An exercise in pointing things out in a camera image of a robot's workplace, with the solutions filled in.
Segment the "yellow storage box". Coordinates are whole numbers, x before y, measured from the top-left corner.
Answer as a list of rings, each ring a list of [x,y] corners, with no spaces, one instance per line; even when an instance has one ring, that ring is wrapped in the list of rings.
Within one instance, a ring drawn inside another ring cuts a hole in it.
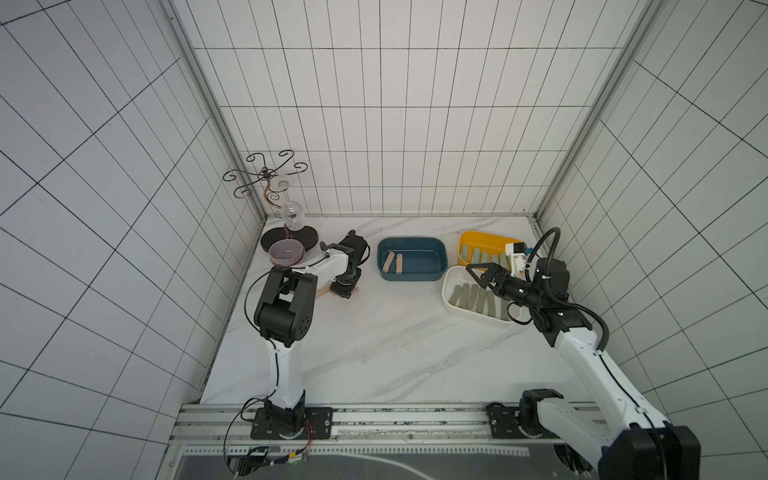
[[[459,238],[458,245],[458,264],[466,266],[471,262],[473,250],[479,248],[482,253],[487,252],[489,254],[489,262],[492,255],[498,255],[499,263],[503,266],[509,266],[509,258],[514,253],[512,244],[524,242],[511,237],[504,237],[500,235],[480,232],[480,231],[465,231]],[[461,247],[463,245],[469,246],[469,262],[461,260]]]

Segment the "white storage box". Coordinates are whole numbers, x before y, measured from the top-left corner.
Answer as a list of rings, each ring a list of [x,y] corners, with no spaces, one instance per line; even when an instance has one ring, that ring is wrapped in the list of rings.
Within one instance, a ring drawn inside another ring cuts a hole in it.
[[[441,298],[449,313],[486,324],[517,328],[531,319],[526,308],[501,300],[490,289],[480,287],[462,266],[446,271]]]

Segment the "dark teal storage box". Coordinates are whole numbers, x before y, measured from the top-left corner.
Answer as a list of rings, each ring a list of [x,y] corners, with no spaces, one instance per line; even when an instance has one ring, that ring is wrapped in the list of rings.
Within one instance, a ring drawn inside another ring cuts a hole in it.
[[[403,254],[403,272],[384,273],[384,263],[390,251]],[[433,282],[440,280],[448,269],[447,250],[435,237],[395,236],[382,239],[377,245],[377,267],[386,281]]]

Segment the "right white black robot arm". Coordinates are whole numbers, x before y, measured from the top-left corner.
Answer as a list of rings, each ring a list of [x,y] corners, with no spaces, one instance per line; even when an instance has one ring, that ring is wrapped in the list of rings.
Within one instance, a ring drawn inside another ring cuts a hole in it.
[[[533,325],[572,367],[606,422],[599,426],[583,417],[554,389],[533,389],[518,404],[516,422],[524,435],[556,435],[602,479],[699,477],[699,440],[656,409],[610,357],[605,322],[569,300],[564,262],[538,260],[530,280],[496,263],[469,264],[466,269],[480,287],[528,310]]]

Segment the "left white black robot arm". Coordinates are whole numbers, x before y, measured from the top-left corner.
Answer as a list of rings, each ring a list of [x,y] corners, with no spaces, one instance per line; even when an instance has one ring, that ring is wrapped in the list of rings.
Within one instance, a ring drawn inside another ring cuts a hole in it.
[[[274,260],[258,302],[246,319],[273,350],[274,392],[263,400],[255,421],[285,438],[309,431],[306,391],[301,378],[300,341],[308,334],[320,290],[343,299],[357,290],[368,242],[349,231],[336,243],[322,244],[322,254],[300,261]]]

